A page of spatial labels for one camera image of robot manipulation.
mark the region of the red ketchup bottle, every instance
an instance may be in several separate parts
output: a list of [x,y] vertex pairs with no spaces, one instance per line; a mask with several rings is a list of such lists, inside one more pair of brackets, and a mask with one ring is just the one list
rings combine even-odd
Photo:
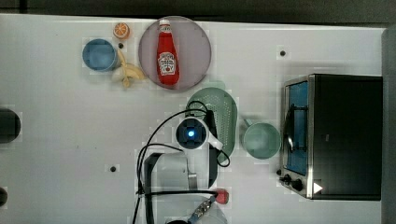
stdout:
[[172,30],[168,20],[160,20],[160,35],[157,47],[157,73],[164,85],[173,86],[179,79],[178,61]]

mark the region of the pink plate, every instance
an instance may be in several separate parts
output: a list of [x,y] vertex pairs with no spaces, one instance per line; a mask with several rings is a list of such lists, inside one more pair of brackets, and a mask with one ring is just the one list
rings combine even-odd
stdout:
[[194,21],[184,17],[165,17],[171,23],[177,51],[180,79],[174,86],[163,85],[157,74],[157,45],[159,21],[143,33],[139,44],[139,61],[145,75],[157,85],[170,90],[187,90],[206,75],[212,50],[205,31]]

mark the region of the light green bowl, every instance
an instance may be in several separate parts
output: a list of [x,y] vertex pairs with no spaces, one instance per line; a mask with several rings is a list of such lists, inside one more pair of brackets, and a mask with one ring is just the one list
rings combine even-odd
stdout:
[[280,149],[280,134],[268,123],[252,124],[245,119],[247,130],[242,138],[242,146],[254,158],[265,160],[273,157]]

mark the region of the blue bowl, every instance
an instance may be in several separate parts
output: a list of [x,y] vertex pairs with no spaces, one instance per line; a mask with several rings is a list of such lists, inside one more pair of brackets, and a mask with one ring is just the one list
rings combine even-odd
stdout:
[[116,50],[108,41],[94,39],[82,51],[82,60],[92,70],[106,72],[116,66],[118,56]]

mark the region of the toaster oven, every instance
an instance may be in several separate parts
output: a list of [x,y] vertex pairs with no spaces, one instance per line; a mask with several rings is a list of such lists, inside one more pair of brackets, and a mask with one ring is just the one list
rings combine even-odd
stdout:
[[313,200],[380,200],[382,77],[314,74],[282,98],[282,185]]

